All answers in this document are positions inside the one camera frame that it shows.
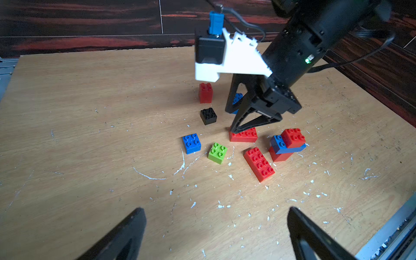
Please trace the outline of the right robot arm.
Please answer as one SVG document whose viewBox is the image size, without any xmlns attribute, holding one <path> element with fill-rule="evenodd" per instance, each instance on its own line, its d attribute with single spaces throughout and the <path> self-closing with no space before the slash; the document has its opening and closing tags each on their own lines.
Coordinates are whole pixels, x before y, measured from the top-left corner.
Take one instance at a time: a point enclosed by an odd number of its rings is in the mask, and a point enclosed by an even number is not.
<svg viewBox="0 0 416 260">
<path fill-rule="evenodd" d="M 386 22 L 392 12 L 390 1 L 274 1 L 273 7 L 289 22 L 262 54 L 269 76 L 233 76 L 225 107 L 236 113 L 232 133 L 280 122 L 285 112 L 297 113 L 302 106 L 292 85 L 306 73 L 328 69 L 317 62 L 364 20 Z"/>
</svg>

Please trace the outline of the left aluminium corner post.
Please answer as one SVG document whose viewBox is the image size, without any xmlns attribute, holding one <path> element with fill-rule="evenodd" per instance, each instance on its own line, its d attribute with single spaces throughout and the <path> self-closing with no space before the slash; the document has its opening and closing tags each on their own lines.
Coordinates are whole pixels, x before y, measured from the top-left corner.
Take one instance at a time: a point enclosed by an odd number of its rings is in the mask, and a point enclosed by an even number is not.
<svg viewBox="0 0 416 260">
<path fill-rule="evenodd" d="M 11 80 L 18 58 L 1 58 L 0 61 L 0 100 L 2 100 Z"/>
</svg>

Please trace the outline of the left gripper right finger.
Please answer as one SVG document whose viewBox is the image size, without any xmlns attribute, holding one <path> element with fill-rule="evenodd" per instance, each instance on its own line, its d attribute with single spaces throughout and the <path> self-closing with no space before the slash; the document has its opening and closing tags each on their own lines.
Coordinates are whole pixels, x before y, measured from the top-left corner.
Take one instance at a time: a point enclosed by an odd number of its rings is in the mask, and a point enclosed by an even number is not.
<svg viewBox="0 0 416 260">
<path fill-rule="evenodd" d="M 298 208 L 289 209 L 287 225 L 297 260 L 355 259 Z"/>
</svg>

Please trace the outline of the red long lego upright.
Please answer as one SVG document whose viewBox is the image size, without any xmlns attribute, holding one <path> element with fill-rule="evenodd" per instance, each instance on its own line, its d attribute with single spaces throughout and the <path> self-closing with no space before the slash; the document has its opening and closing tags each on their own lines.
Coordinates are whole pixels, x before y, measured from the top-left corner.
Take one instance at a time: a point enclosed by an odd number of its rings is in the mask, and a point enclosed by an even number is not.
<svg viewBox="0 0 416 260">
<path fill-rule="evenodd" d="M 270 166 L 258 147 L 246 151 L 244 158 L 260 183 L 275 174 L 274 169 Z"/>
</svg>

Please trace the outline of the black square lego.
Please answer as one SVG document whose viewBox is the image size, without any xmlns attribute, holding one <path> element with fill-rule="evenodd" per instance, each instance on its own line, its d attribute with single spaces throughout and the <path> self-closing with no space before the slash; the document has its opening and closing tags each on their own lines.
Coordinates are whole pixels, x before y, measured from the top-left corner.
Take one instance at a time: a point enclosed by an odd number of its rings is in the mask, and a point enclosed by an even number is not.
<svg viewBox="0 0 416 260">
<path fill-rule="evenodd" d="M 207 108 L 207 109 L 201 110 L 200 117 L 204 125 L 209 125 L 217 121 L 217 115 L 214 112 L 213 108 Z"/>
</svg>

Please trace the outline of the red long lego centre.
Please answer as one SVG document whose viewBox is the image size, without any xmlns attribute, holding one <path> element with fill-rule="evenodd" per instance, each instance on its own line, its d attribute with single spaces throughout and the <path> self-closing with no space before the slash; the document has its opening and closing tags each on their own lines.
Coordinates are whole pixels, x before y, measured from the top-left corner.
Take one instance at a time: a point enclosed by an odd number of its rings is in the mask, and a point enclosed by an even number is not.
<svg viewBox="0 0 416 260">
<path fill-rule="evenodd" d="M 229 138 L 231 142 L 255 143 L 258 139 L 258 135 L 256 129 L 253 127 L 237 134 L 229 131 Z"/>
</svg>

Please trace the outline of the green square lego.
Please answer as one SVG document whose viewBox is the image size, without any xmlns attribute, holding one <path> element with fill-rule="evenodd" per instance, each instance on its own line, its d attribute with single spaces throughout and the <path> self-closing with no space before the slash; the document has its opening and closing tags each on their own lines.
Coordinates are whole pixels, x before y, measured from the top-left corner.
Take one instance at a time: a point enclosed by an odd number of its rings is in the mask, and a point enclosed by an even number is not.
<svg viewBox="0 0 416 260">
<path fill-rule="evenodd" d="M 209 151 L 208 159 L 218 164 L 222 164 L 227 151 L 228 149 L 225 146 L 214 143 Z"/>
</svg>

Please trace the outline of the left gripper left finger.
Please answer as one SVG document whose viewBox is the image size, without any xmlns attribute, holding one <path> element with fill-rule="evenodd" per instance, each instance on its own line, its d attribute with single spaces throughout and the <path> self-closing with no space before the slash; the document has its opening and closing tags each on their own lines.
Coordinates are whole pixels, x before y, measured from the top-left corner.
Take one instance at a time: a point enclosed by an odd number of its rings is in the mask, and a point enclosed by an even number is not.
<svg viewBox="0 0 416 260">
<path fill-rule="evenodd" d="M 144 209 L 134 209 L 78 259 L 136 260 L 144 237 L 146 223 Z"/>
</svg>

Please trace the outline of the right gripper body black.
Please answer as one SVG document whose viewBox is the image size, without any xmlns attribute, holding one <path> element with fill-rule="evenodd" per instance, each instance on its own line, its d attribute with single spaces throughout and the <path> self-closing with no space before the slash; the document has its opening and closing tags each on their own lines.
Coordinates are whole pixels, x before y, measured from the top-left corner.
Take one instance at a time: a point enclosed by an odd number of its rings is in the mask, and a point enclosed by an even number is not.
<svg viewBox="0 0 416 260">
<path fill-rule="evenodd" d="M 290 87 L 350 30 L 351 19 L 341 14 L 296 13 L 262 55 L 272 74 L 256 79 L 258 97 L 279 114 L 299 111 Z"/>
</svg>

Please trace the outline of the blue square lego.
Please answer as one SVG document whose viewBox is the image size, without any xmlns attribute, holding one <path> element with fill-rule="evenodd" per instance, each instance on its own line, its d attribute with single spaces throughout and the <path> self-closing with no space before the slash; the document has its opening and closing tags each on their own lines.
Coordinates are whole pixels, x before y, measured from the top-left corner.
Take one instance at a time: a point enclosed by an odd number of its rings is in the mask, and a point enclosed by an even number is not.
<svg viewBox="0 0 416 260">
<path fill-rule="evenodd" d="M 201 150 L 201 143 L 196 133 L 182 137 L 182 141 L 186 150 L 186 154 L 191 154 Z"/>
</svg>

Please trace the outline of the red square lego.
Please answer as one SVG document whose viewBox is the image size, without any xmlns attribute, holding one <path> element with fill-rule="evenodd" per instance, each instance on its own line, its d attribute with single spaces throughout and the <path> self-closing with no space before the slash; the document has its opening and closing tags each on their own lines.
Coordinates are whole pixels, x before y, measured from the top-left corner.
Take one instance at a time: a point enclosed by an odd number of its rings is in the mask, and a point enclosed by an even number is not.
<svg viewBox="0 0 416 260">
<path fill-rule="evenodd" d="M 198 92 L 199 101 L 201 104 L 212 103 L 213 88 L 210 83 L 200 83 Z"/>
<path fill-rule="evenodd" d="M 286 129 L 282 132 L 281 137 L 287 148 L 299 148 L 306 143 L 299 128 Z"/>
<path fill-rule="evenodd" d="M 269 148 L 269 153 L 273 162 L 286 161 L 293 153 L 276 154 L 273 147 Z"/>
</svg>

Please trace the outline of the aluminium front rail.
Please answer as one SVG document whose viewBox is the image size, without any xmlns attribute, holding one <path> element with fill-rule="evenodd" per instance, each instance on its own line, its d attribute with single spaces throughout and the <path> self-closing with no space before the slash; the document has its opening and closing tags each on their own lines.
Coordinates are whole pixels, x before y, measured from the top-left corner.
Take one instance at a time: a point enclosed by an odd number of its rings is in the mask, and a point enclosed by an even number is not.
<svg viewBox="0 0 416 260">
<path fill-rule="evenodd" d="M 358 260 L 416 259 L 416 195 L 355 255 Z"/>
</svg>

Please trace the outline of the blue long lego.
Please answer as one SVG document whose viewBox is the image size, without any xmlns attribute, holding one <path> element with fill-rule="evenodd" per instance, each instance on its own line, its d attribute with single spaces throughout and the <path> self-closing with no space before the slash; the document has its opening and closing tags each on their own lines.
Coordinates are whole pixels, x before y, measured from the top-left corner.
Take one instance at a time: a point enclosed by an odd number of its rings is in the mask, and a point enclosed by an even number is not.
<svg viewBox="0 0 416 260">
<path fill-rule="evenodd" d="M 238 103 L 239 100 L 241 100 L 243 98 L 243 96 L 244 95 L 242 93 L 236 93 L 232 105 L 235 105 L 236 103 Z M 235 110 L 232 114 L 237 114 L 237 113 L 238 113 L 238 109 Z"/>
<path fill-rule="evenodd" d="M 306 141 L 305 141 L 304 136 L 300 136 L 300 138 L 301 138 L 300 140 L 301 140 L 302 146 L 289 148 L 284 142 L 284 139 L 280 135 L 274 135 L 271 138 L 270 146 L 273 149 L 275 154 L 301 152 L 306 148 L 306 144 L 305 144 Z"/>
</svg>

